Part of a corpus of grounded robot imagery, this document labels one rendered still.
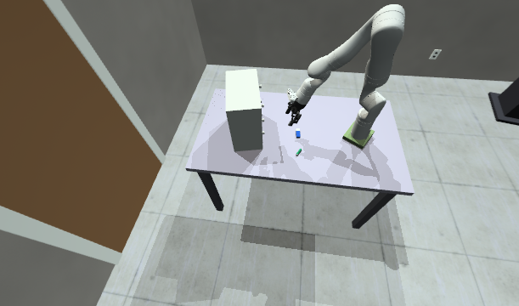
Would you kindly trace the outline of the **grey chest of drawers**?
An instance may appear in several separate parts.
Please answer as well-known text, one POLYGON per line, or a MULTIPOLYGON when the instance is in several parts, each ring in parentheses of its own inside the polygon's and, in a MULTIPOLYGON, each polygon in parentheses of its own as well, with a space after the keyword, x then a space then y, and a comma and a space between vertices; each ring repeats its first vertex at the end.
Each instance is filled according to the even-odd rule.
POLYGON ((226 115, 234 151, 262 150, 257 69, 226 71, 226 115))

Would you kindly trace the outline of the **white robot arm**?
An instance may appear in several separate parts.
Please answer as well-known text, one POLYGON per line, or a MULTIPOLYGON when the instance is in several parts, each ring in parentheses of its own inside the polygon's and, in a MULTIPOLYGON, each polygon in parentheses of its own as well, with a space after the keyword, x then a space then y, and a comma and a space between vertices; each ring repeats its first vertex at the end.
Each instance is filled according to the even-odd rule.
POLYGON ((306 105, 316 89, 329 78, 331 71, 352 60, 371 40, 371 55, 366 65, 364 85, 359 97, 359 103, 363 108, 359 110, 351 131, 353 138, 367 139, 375 119, 386 104, 386 99, 375 88, 381 87, 389 79, 393 56, 403 36, 404 21, 405 12, 402 6, 391 4, 380 9, 339 48, 316 59, 308 67, 307 73, 311 78, 306 79, 296 93, 290 88, 287 90, 289 101, 306 105))

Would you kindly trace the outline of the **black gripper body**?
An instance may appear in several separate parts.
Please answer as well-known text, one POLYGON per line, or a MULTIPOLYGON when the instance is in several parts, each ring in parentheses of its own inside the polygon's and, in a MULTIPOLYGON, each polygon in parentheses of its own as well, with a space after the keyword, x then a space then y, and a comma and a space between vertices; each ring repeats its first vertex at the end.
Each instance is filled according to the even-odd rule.
POLYGON ((300 113, 300 110, 301 110, 301 109, 304 109, 305 106, 306 106, 306 105, 301 105, 301 104, 299 104, 297 101, 295 101, 295 102, 292 103, 292 104, 293 104, 294 106, 291 107, 291 113, 292 113, 292 108, 295 108, 295 110, 294 110, 294 114, 296 114, 298 111, 299 111, 299 113, 300 113))

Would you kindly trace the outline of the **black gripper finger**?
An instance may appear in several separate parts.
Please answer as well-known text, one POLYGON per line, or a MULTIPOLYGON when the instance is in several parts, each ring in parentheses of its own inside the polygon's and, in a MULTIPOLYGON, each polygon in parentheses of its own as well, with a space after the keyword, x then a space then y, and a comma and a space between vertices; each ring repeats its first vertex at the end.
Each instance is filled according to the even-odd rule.
POLYGON ((296 113, 295 116, 293 116, 294 110, 295 110, 295 108, 292 108, 291 121, 289 122, 288 126, 292 126, 294 123, 297 124, 302 116, 302 114, 300 114, 299 111, 296 113), (293 117, 294 117, 294 119, 293 119, 293 117))
POLYGON ((291 107, 293 107, 293 106, 294 106, 294 105, 289 101, 289 102, 288 102, 288 108, 287 108, 285 114, 289 114, 289 113, 291 112, 291 107))

